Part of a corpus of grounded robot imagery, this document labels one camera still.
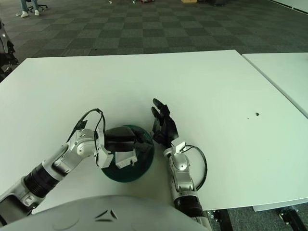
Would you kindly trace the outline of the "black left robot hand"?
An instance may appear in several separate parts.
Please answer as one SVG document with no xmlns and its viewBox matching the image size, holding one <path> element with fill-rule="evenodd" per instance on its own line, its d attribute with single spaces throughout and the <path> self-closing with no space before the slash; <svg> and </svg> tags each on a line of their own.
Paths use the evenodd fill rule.
<svg viewBox="0 0 308 231">
<path fill-rule="evenodd" d="M 133 125 L 111 128 L 104 133 L 104 147 L 111 152 L 131 152 L 139 150 L 146 152 L 153 148 L 153 142 L 147 132 Z"/>
</svg>

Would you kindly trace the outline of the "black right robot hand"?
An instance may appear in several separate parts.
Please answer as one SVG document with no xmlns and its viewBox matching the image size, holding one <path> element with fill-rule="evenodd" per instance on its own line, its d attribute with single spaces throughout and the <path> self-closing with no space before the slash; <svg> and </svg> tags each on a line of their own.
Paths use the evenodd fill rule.
<svg viewBox="0 0 308 231">
<path fill-rule="evenodd" d="M 152 128 L 152 138 L 158 144 L 166 148 L 171 147 L 171 142 L 179 137 L 176 124 L 170 117 L 170 111 L 166 104 L 154 98 L 155 107 L 151 107 L 154 116 L 154 124 Z"/>
</svg>

